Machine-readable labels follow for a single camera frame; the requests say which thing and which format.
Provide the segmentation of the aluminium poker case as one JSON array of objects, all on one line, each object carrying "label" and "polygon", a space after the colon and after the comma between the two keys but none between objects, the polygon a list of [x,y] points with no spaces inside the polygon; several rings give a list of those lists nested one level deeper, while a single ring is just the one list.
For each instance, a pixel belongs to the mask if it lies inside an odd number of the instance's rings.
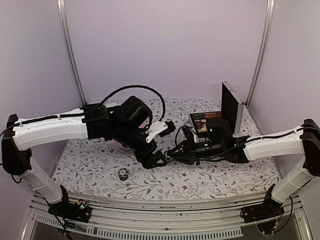
[{"label": "aluminium poker case", "polygon": [[220,112],[221,118],[226,119],[229,122],[231,132],[233,135],[235,135],[240,132],[244,104],[245,103],[241,99],[240,95],[236,92],[232,85],[227,80],[225,80],[222,81],[220,110],[190,113],[189,119],[191,121],[192,126],[194,127],[194,131],[197,134],[197,136],[199,138],[206,138],[207,129],[206,131],[199,132],[195,124],[195,120],[192,118],[191,115],[197,113]]}]

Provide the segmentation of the black triangular dealer badge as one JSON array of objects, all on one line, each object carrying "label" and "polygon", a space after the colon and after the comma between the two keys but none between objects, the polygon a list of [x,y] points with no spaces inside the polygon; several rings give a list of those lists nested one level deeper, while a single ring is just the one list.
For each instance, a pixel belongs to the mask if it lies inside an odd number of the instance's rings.
[{"label": "black triangular dealer badge", "polygon": [[206,120],[205,119],[197,119],[195,120],[195,125],[198,129],[199,132],[205,132],[207,131],[207,128],[206,128]]}]

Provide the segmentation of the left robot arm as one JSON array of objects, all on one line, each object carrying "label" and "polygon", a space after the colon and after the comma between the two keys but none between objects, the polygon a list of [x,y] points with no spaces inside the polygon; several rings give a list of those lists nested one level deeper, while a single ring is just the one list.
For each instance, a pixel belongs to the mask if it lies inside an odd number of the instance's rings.
[{"label": "left robot arm", "polygon": [[117,106],[106,106],[102,100],[69,112],[32,119],[13,114],[0,134],[2,167],[11,176],[25,180],[63,217],[70,217],[74,205],[68,201],[66,190],[38,165],[33,147],[73,139],[114,140],[132,150],[145,169],[152,169],[167,164],[164,154],[157,149],[155,137],[168,130],[162,119],[153,122],[150,108],[135,96]]}]

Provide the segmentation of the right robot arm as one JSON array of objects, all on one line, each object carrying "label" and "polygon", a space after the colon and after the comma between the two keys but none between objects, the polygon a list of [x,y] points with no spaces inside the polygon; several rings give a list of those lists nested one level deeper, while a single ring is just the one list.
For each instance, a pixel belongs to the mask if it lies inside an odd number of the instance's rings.
[{"label": "right robot arm", "polygon": [[199,165],[219,157],[242,164],[262,158],[301,155],[300,162],[282,180],[271,186],[259,206],[262,218],[269,218],[293,193],[320,175],[320,128],[312,119],[302,125],[270,135],[233,137],[225,123],[206,123],[208,140],[195,142],[193,133],[183,127],[185,140],[166,152],[166,157],[187,165]]}]

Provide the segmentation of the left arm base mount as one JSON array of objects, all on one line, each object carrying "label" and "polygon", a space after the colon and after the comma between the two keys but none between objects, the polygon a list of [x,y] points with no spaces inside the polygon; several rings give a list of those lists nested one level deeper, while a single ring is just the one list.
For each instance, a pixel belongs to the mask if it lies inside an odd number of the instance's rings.
[{"label": "left arm base mount", "polygon": [[48,213],[63,219],[88,223],[91,218],[92,208],[82,200],[80,204],[62,200],[58,203],[50,203]]}]

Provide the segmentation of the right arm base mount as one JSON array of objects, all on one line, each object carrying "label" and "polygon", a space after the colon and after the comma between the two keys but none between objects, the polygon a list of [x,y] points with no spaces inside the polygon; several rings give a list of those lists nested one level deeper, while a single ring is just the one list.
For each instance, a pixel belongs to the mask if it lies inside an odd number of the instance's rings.
[{"label": "right arm base mount", "polygon": [[272,218],[270,221],[256,224],[256,227],[263,235],[273,235],[285,213],[282,206],[270,206],[264,203],[243,207],[240,210],[240,217],[245,223],[258,222]]}]

